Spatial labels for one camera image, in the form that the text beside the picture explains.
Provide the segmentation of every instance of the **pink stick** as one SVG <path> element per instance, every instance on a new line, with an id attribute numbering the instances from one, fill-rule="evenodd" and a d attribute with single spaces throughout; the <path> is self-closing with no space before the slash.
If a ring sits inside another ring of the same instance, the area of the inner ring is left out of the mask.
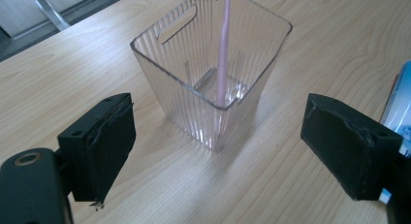
<path id="1" fill-rule="evenodd" d="M 230 2 L 224 3 L 224 20 L 221 28 L 220 46 L 218 50 L 218 69 L 217 69 L 217 106 L 225 107 L 226 86 L 227 86 L 227 67 L 229 49 L 229 26 L 230 26 Z"/>

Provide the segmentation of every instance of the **ribbed plastic container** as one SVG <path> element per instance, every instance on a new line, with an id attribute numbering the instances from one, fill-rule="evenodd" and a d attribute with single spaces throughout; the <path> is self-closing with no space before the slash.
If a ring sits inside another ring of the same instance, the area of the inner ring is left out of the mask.
<path id="1" fill-rule="evenodd" d="M 224 0 L 185 0 L 131 47 L 166 116 L 219 150 L 257 107 L 290 22 L 250 0 L 231 0 L 226 104 L 216 105 Z"/>

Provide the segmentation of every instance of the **blue and white package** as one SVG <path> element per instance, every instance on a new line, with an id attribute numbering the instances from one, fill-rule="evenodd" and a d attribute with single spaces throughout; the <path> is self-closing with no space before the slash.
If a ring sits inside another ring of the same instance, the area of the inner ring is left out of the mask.
<path id="1" fill-rule="evenodd" d="M 399 153 L 411 157 L 411 60 L 406 62 L 395 81 L 381 123 L 399 133 L 403 140 Z"/>

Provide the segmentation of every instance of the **black object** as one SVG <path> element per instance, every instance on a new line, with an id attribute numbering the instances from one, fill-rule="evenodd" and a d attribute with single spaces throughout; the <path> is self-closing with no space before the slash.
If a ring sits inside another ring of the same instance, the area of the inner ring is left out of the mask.
<path id="1" fill-rule="evenodd" d="M 0 170 L 0 223 L 73 223 L 67 195 L 103 206 L 136 139 L 129 93 L 100 102 L 58 136 L 60 148 L 35 148 Z"/>
<path id="2" fill-rule="evenodd" d="M 393 194 L 390 223 L 411 223 L 411 162 L 398 153 L 402 137 L 330 97 L 309 94 L 301 138 L 354 200 Z"/>

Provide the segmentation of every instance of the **wooden table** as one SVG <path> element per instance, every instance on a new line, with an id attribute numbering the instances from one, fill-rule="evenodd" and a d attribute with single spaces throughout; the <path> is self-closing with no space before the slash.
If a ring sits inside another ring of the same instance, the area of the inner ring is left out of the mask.
<path id="1" fill-rule="evenodd" d="M 411 0 L 254 0 L 294 30 L 253 133 L 219 153 L 165 118 L 129 43 L 182 0 L 122 0 L 0 64 L 0 163 L 56 136 L 100 100 L 131 92 L 137 141 L 98 212 L 77 223 L 387 223 L 352 201 L 300 139 L 309 92 L 379 119 L 411 58 Z"/>

